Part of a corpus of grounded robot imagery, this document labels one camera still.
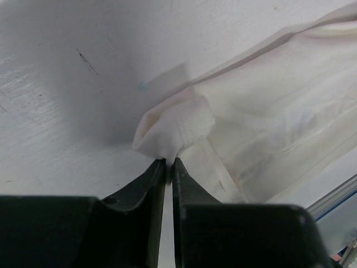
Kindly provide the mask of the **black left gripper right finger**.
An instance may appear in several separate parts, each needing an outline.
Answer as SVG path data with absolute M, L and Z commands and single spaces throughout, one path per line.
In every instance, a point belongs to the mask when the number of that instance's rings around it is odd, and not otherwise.
M 175 265 L 203 266 L 213 241 L 209 213 L 221 203 L 190 176 L 178 157 L 171 168 L 171 176 Z

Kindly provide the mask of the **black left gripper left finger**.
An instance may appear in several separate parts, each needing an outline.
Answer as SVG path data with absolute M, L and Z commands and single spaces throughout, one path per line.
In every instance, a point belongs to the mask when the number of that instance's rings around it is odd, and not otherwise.
M 157 267 L 160 248 L 166 162 L 155 160 L 147 170 L 102 199 L 107 208 L 104 230 L 119 267 Z

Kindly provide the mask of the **white t shirt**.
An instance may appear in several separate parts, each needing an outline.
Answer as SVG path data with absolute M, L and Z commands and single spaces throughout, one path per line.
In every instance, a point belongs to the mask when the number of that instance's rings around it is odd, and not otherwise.
M 356 4 L 279 32 L 150 109 L 133 149 L 221 202 L 289 195 L 356 149 Z

